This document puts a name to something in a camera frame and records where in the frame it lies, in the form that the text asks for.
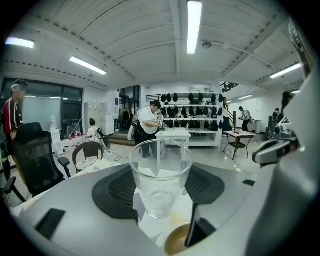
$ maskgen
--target ceiling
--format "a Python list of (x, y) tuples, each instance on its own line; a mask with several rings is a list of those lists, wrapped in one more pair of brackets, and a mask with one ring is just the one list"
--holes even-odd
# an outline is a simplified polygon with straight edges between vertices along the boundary
[[(34, 49), (7, 45), (4, 71), (22, 70), (114, 90), (138, 84), (226, 81), (269, 88), (302, 81), (289, 17), (271, 0), (202, 0), (195, 55), (187, 52), (187, 0), (43, 0), (12, 36)], [(203, 42), (212, 47), (205, 49)], [(69, 61), (74, 56), (108, 72)]]

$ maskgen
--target fluorescent light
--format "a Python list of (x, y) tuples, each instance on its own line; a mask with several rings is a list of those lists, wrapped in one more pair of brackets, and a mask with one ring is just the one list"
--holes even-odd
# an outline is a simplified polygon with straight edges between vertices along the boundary
[(5, 44), (33, 48), (35, 43), (30, 40), (20, 39), (16, 37), (8, 37), (8, 39), (5, 41)]
[(244, 96), (244, 97), (239, 98), (239, 100), (242, 100), (242, 99), (245, 99), (245, 98), (249, 98), (249, 97), (251, 97), (251, 96), (252, 96), (252, 95)]
[(202, 2), (188, 1), (188, 39), (187, 39), (187, 54), (195, 54), (198, 43)]
[(74, 63), (77, 63), (77, 64), (79, 64), (81, 66), (84, 66), (84, 67), (86, 67), (86, 68), (88, 68), (90, 70), (93, 70), (95, 72), (98, 72), (101, 75), (105, 75), (107, 73), (107, 72), (105, 72), (105, 71), (103, 71), (103, 70), (101, 70), (101, 69), (99, 69), (99, 68), (97, 68), (95, 66), (92, 66), (89, 63), (86, 63), (86, 62), (84, 62), (84, 61), (82, 61), (82, 60), (80, 60), (78, 58), (75, 58), (75, 57), (71, 57), (70, 61), (74, 62)]
[(291, 67), (286, 68), (285, 70), (282, 70), (282, 71), (280, 71), (280, 72), (278, 72), (278, 73), (273, 74), (273, 75), (270, 76), (270, 77), (271, 77), (272, 79), (277, 78), (277, 77), (280, 77), (280, 76), (282, 76), (282, 75), (284, 75), (284, 74), (286, 74), (286, 73), (289, 73), (289, 72), (291, 72), (291, 71), (293, 71), (293, 70), (296, 70), (296, 69), (300, 68), (301, 66), (302, 66), (302, 65), (301, 65), (300, 63), (295, 64), (295, 65), (293, 65), (293, 66), (291, 66)]

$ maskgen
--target chair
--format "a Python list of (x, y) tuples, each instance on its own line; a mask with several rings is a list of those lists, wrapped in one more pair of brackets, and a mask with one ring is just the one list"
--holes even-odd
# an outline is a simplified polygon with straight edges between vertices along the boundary
[[(12, 147), (26, 186), (33, 197), (65, 180), (53, 157), (51, 134), (48, 131), (43, 131), (40, 123), (20, 125), (16, 132), (16, 138), (12, 141)], [(71, 175), (67, 167), (70, 161), (66, 157), (60, 157), (58, 161), (70, 178)], [(10, 193), (14, 187), (15, 179), (11, 179), (8, 180), (10, 188), (6, 190), (6, 194)]]
[[(82, 166), (77, 165), (77, 155), (83, 150), (85, 161)], [(99, 160), (99, 150), (101, 151), (101, 158), (104, 157), (104, 147), (98, 142), (87, 141), (81, 145), (79, 145), (72, 153), (72, 161), (76, 169), (76, 173), (81, 172), (84, 168), (94, 164), (93, 161), (90, 161), (87, 158), (96, 157)]]

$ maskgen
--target clear plastic cup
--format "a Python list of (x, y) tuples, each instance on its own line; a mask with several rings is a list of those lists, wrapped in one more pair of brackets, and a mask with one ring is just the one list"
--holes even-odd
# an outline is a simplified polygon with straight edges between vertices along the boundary
[(129, 161), (147, 213), (157, 219), (169, 217), (193, 163), (190, 150), (173, 140), (153, 139), (137, 145)]

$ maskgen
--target floor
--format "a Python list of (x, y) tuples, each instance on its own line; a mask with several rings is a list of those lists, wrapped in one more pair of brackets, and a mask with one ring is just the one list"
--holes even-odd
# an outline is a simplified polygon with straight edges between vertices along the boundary
[[(257, 163), (252, 161), (252, 153), (258, 149), (260, 144), (263, 142), (262, 135), (257, 135), (254, 139), (251, 139), (248, 145), (248, 158), (247, 158), (247, 151), (245, 148), (240, 148), (235, 155), (234, 161), (231, 159), (233, 157), (234, 148), (232, 146), (228, 146), (225, 150), (225, 153), (222, 151), (226, 147), (228, 140), (226, 137), (222, 138), (221, 141), (221, 148), (214, 147), (191, 147), (190, 151), (192, 154), (192, 160), (194, 163), (201, 163), (204, 165), (218, 167), (221, 169), (236, 171), (236, 172), (247, 172), (247, 173), (258, 173), (260, 171), (260, 167)], [(249, 139), (241, 140), (242, 143), (248, 143)], [(103, 155), (104, 159), (109, 161), (117, 161), (120, 164), (127, 164), (129, 163), (129, 154), (132, 150), (131, 146), (123, 146), (123, 145), (115, 145), (111, 144), (111, 149), (109, 152), (105, 152)], [(72, 163), (71, 153), (63, 154), (64, 157), (67, 157), (70, 160), (70, 164), (68, 166), (71, 176), (76, 174), (76, 168)], [(56, 166), (59, 170), (64, 174), (65, 178), (67, 179), (67, 175), (65, 173), (64, 168), (58, 163), (58, 159), (54, 158)], [(83, 153), (79, 153), (77, 156), (77, 162), (84, 160)], [(26, 199), (30, 199), (31, 195), (24, 185), (19, 172), (17, 169), (13, 169), (11, 171), (11, 176), (16, 177), (16, 187), (20, 191), (20, 193)], [(0, 174), (0, 187), (4, 186), (5, 184), (5, 177), (4, 174)], [(16, 207), (18, 206), (21, 201), (17, 198), (14, 193), (7, 195), (4, 199), (9, 207)]]

